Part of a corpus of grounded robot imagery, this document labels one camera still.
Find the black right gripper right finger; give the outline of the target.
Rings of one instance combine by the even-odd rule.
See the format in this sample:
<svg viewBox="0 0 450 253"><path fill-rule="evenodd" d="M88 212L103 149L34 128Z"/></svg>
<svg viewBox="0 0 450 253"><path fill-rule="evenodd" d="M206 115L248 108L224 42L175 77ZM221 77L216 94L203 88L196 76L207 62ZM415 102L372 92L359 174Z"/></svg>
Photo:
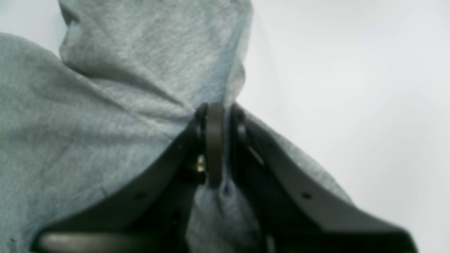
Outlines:
<svg viewBox="0 0 450 253"><path fill-rule="evenodd" d="M236 104L230 109L230 129L232 177L257 216L263 252L417 252L405 229L325 189Z"/></svg>

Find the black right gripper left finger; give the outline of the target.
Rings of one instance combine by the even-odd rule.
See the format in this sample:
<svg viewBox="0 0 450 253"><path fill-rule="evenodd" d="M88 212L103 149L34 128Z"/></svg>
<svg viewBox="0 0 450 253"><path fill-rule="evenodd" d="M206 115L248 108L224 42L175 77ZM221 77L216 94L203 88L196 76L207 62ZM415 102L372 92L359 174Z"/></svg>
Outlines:
<svg viewBox="0 0 450 253"><path fill-rule="evenodd" d="M202 104L143 173L105 200L42 228L34 253L188 253L197 187L220 186L224 107Z"/></svg>

